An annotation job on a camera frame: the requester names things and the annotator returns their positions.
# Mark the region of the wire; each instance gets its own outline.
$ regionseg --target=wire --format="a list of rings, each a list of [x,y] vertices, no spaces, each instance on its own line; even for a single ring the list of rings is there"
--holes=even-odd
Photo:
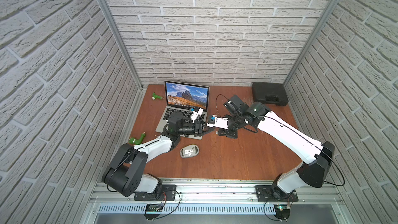
[[[268,202],[268,201],[266,201],[266,202],[264,203],[264,206],[263,206],[263,210],[264,210],[265,216],[266,216],[268,219],[270,219],[270,220],[281,221],[280,219],[275,220],[275,219],[271,219],[270,217],[268,217],[268,215],[266,214],[266,204],[267,204],[267,202]]]
[[[218,99],[218,97],[219,97],[220,95],[223,96],[224,98],[226,98],[227,101],[229,101],[229,99],[228,99],[227,97],[225,97],[225,95],[222,95],[222,94],[219,94],[219,95],[217,95],[217,97],[216,97],[216,110],[217,110],[218,116],[221,117],[220,112],[218,111],[218,107],[217,107],[217,99]]]
[[[166,215],[164,215],[164,216],[162,216],[162,217],[157,217],[157,218],[155,218],[155,219],[153,219],[153,220],[157,220],[157,219],[166,217],[166,216],[168,216],[169,214],[171,214],[171,213],[173,213],[174,211],[176,211],[177,208],[179,207],[179,205],[180,205],[180,203],[181,203],[181,196],[180,196],[180,193],[179,193],[178,191],[176,191],[176,190],[172,190],[172,191],[175,191],[175,192],[178,194],[178,198],[180,199],[180,201],[178,202],[178,205],[177,205],[176,208],[173,209],[173,211],[171,211],[170,213],[168,213],[168,214],[166,214]]]
[[[336,166],[336,168],[337,168],[337,170],[339,171],[341,177],[343,178],[343,183],[342,183],[342,184],[335,184],[335,183],[331,183],[331,182],[328,182],[328,181],[324,181],[324,182],[329,183],[329,184],[334,185],[334,186],[338,186],[338,187],[344,186],[344,185],[346,184],[346,179],[344,178],[343,172],[340,170],[340,168],[337,166],[337,164],[333,161],[333,159],[332,159],[331,157],[329,157],[329,155],[326,154],[322,149],[320,149],[319,147],[317,147],[316,145],[314,145],[313,143],[311,143],[308,139],[306,139],[305,137],[301,136],[299,133],[297,133],[296,131],[294,131],[292,128],[290,128],[290,127],[288,127],[288,126],[282,124],[281,122],[277,121],[277,120],[274,119],[274,118],[271,118],[271,117],[268,117],[268,116],[257,116],[257,117],[252,117],[252,118],[250,118],[250,119],[253,119],[253,118],[260,118],[260,117],[262,117],[262,118],[270,118],[270,119],[272,119],[272,120],[278,122],[279,124],[283,125],[284,127],[287,127],[287,128],[290,129],[292,132],[296,133],[297,135],[299,135],[300,137],[302,137],[305,141],[307,141],[308,143],[310,143],[311,145],[313,145],[314,147],[316,147],[318,150],[320,150],[321,152],[323,152],[323,154],[325,154],[325,155],[330,159],[330,161]]]

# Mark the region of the brick wall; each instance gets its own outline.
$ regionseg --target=brick wall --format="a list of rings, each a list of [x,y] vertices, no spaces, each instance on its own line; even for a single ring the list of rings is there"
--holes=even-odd
[[[335,144],[356,223],[398,222],[397,21],[398,0],[340,0],[287,86],[301,130]]]
[[[283,82],[328,0],[107,0],[144,84]]]
[[[77,223],[136,91],[96,0],[0,0],[0,223]]]

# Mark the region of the laptop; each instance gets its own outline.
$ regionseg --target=laptop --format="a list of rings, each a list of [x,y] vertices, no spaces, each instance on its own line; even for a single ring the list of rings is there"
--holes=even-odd
[[[200,107],[203,109],[203,113],[201,116],[198,116],[196,120],[206,120],[209,87],[165,81],[164,88],[166,90],[167,106],[156,128],[157,132],[163,132],[163,127],[167,124],[168,118],[171,113],[175,111],[181,111],[185,117],[188,117],[189,121],[184,120],[184,123],[192,123],[192,111],[189,109],[192,107]],[[189,135],[189,138],[202,139],[202,137],[194,137],[193,135]]]

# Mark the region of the gray mouse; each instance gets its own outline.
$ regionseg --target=gray mouse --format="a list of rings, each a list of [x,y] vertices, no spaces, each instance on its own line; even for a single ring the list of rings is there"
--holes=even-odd
[[[196,144],[190,144],[181,149],[180,156],[182,158],[194,157],[198,153],[199,153],[199,147]]]

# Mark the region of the black mounting plate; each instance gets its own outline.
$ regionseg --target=black mounting plate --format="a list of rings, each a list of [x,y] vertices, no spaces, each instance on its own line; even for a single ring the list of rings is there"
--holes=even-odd
[[[288,199],[278,200],[275,199],[272,195],[268,195],[267,190],[271,188],[271,185],[256,185],[256,195],[257,200],[259,202],[288,202]],[[290,202],[298,202],[299,198],[297,197],[296,191],[293,190],[291,196],[289,197]]]
[[[166,193],[167,201],[174,201],[176,197],[176,187],[175,184],[163,184],[161,189],[161,194],[156,199],[154,194],[149,194],[147,192],[135,192],[134,200],[135,201],[163,201],[164,195],[163,192]]]

